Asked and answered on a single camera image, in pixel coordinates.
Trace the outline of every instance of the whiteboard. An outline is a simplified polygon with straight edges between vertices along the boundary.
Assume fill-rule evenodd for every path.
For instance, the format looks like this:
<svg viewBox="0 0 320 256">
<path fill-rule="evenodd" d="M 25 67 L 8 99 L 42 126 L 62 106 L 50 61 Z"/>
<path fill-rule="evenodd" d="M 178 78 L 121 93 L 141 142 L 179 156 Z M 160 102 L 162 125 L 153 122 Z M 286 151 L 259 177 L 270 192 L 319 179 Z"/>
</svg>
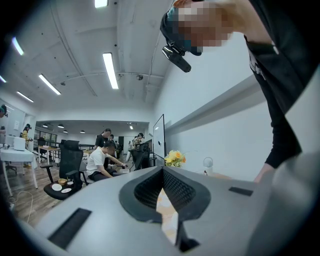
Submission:
<svg viewBox="0 0 320 256">
<path fill-rule="evenodd" d="M 155 155 L 165 158 L 166 157 L 166 138 L 165 138 L 165 115 L 163 114 L 160 119 L 153 126 L 153 152 Z"/>
</svg>

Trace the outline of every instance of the black sleeve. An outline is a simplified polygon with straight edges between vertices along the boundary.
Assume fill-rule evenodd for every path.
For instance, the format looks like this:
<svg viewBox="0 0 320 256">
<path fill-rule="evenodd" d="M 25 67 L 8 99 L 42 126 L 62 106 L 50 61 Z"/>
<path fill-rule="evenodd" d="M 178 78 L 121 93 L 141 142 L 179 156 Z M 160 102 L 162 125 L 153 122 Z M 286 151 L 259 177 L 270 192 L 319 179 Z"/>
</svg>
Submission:
<svg viewBox="0 0 320 256">
<path fill-rule="evenodd" d="M 95 146 L 100 147 L 100 145 L 101 145 L 101 139 L 102 139 L 101 136 L 96 137 Z"/>
<path fill-rule="evenodd" d="M 265 163 L 273 168 L 278 168 L 282 162 L 300 153 L 301 148 L 270 86 L 260 75 L 254 75 L 266 98 L 271 117 L 271 127 L 273 128 L 273 147 Z"/>
</svg>

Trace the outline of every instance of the black rectangular slot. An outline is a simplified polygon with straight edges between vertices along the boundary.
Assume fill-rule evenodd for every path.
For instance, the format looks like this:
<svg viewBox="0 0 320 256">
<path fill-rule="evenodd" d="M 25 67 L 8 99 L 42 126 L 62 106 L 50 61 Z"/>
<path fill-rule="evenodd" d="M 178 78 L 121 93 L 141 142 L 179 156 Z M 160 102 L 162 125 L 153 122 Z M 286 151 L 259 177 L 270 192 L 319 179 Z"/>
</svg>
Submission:
<svg viewBox="0 0 320 256">
<path fill-rule="evenodd" d="M 68 244 L 77 234 L 79 229 L 85 223 L 89 215 L 90 210 L 78 208 L 50 237 L 49 241 L 59 246 L 62 249 L 66 249 Z"/>
<path fill-rule="evenodd" d="M 240 188 L 240 187 L 235 187 L 235 186 L 230 187 L 229 191 L 235 192 L 235 193 L 238 193 L 240 195 L 247 196 L 247 197 L 251 197 L 251 195 L 253 193 L 252 190 L 248 190 L 248 189 L 244 189 L 244 188 Z"/>
</svg>

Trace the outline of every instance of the wooden bowl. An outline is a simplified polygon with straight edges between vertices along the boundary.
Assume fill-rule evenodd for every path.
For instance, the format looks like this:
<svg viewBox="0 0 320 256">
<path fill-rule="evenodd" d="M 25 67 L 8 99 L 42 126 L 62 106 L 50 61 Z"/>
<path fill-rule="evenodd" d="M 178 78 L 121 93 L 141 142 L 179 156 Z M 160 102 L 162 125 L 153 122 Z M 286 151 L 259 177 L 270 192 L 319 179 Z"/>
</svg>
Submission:
<svg viewBox="0 0 320 256">
<path fill-rule="evenodd" d="M 58 183 L 59 183 L 61 186 L 64 186 L 64 185 L 67 184 L 67 180 L 66 180 L 65 178 L 60 178 L 60 179 L 58 180 Z"/>
</svg>

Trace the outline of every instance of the tube light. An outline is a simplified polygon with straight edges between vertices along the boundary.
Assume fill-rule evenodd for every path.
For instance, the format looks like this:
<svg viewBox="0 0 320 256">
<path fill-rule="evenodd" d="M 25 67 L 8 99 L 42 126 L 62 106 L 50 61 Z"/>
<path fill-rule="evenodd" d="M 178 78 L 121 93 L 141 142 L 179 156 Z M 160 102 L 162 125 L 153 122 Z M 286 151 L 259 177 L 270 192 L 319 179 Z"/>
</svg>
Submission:
<svg viewBox="0 0 320 256">
<path fill-rule="evenodd" d="M 19 94 L 19 95 L 21 95 L 22 97 L 24 97 L 25 99 L 27 99 L 28 101 L 30 101 L 30 102 L 34 102 L 32 99 L 29 99 L 27 96 L 25 96 L 25 95 L 23 95 L 20 91 L 17 91 L 16 92 L 17 94 Z"/>
<path fill-rule="evenodd" d="M 94 1 L 94 7 L 95 8 L 100 8 L 100 7 L 105 7 L 109 3 L 108 0 L 95 0 Z"/>
<path fill-rule="evenodd" d="M 12 38 L 12 43 L 13 43 L 14 47 L 16 48 L 16 50 L 18 51 L 18 53 L 20 55 L 24 55 L 24 51 L 21 49 L 20 45 L 18 44 L 16 37 Z"/>
<path fill-rule="evenodd" d="M 0 80 L 2 81 L 2 82 L 4 82 L 4 83 L 6 83 L 7 81 L 6 80 L 4 80 L 4 78 L 0 75 Z"/>
<path fill-rule="evenodd" d="M 61 95 L 61 92 L 58 91 L 54 86 L 48 82 L 48 80 L 44 77 L 43 74 L 39 75 L 39 78 L 52 90 L 54 91 L 57 95 Z"/>
<path fill-rule="evenodd" d="M 12 107 L 9 107 L 8 105 L 5 105 L 7 108 L 9 108 L 9 109 L 11 109 L 11 110 L 13 110 L 14 111 L 14 109 L 12 108 Z"/>
<path fill-rule="evenodd" d="M 112 53 L 104 53 L 102 56 L 112 89 L 119 89 L 115 74 L 114 62 L 112 59 Z"/>
</svg>

